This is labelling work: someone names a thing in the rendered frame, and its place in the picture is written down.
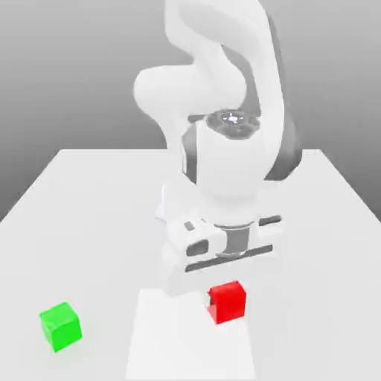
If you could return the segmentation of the small red cube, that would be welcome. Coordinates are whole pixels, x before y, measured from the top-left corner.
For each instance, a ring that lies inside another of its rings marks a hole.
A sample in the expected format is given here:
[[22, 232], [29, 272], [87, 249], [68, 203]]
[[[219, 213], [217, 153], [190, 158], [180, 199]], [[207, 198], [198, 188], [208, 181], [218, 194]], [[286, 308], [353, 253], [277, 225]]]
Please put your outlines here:
[[242, 318], [246, 311], [246, 291], [239, 281], [211, 287], [207, 295], [207, 311], [215, 324], [223, 324]]

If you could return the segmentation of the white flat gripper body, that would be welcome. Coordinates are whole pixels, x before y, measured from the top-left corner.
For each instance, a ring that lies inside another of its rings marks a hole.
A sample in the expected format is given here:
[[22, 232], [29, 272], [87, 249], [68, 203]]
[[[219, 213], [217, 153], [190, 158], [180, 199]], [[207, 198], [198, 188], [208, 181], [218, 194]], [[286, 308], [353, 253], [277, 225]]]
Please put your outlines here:
[[172, 245], [165, 245], [165, 293], [180, 296], [188, 292], [207, 292], [213, 286], [231, 281], [249, 281], [260, 265], [276, 258], [275, 246], [266, 244], [236, 257], [187, 259]]

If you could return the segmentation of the small green cube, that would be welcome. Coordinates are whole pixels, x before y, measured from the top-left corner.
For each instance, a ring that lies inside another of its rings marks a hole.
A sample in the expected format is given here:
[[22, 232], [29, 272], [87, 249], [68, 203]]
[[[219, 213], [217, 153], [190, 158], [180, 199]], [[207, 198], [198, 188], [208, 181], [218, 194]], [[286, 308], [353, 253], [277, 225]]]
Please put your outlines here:
[[83, 337], [80, 319], [67, 301], [41, 312], [39, 317], [42, 332], [54, 352]]

